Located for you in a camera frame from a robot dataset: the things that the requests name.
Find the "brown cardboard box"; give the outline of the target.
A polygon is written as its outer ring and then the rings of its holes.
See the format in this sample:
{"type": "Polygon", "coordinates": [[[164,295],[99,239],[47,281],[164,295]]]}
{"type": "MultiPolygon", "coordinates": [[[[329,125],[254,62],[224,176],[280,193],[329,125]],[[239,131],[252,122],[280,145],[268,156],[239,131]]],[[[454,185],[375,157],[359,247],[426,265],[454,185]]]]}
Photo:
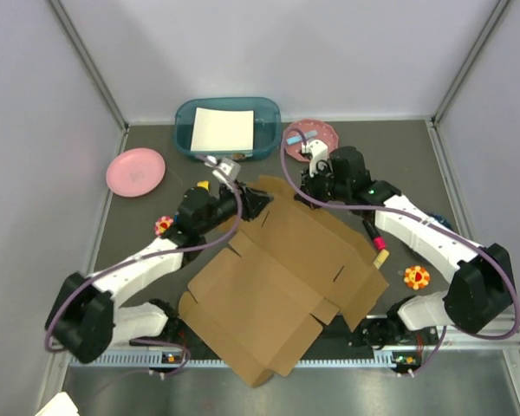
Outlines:
{"type": "Polygon", "coordinates": [[[187,285],[182,321],[248,386],[287,376],[336,315],[355,329],[387,288],[372,245],[262,176],[272,202],[187,285]]]}

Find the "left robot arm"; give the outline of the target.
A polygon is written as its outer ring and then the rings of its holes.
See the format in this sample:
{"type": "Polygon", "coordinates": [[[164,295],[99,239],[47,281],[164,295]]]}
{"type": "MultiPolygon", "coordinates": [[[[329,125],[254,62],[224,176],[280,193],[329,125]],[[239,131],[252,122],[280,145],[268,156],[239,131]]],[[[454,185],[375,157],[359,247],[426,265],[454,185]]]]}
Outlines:
{"type": "Polygon", "coordinates": [[[89,276],[69,275],[45,322],[45,348],[52,341],[79,362],[98,359],[109,347],[136,338],[174,341],[178,321],[157,302],[125,302],[158,279],[182,269],[209,248],[205,236],[228,220],[251,221],[272,201],[265,191],[242,182],[221,185],[212,196],[202,186],[187,190],[169,228],[127,259],[89,276]]]}

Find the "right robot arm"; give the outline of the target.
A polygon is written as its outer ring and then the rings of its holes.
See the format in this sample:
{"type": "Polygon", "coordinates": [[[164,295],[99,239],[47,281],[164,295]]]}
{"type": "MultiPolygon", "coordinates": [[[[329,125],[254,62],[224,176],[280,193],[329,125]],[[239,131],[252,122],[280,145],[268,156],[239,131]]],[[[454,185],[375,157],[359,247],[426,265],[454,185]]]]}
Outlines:
{"type": "Polygon", "coordinates": [[[510,254],[504,247],[484,247],[461,237],[394,185],[372,179],[362,153],[353,146],[329,150],[314,140],[302,145],[300,154],[309,165],[301,173],[296,199],[312,208],[333,201],[344,204],[373,229],[422,256],[447,281],[444,291],[411,296],[391,307],[387,332],[394,341],[408,342],[419,330],[435,326],[454,326],[478,336],[516,304],[510,254]]]}

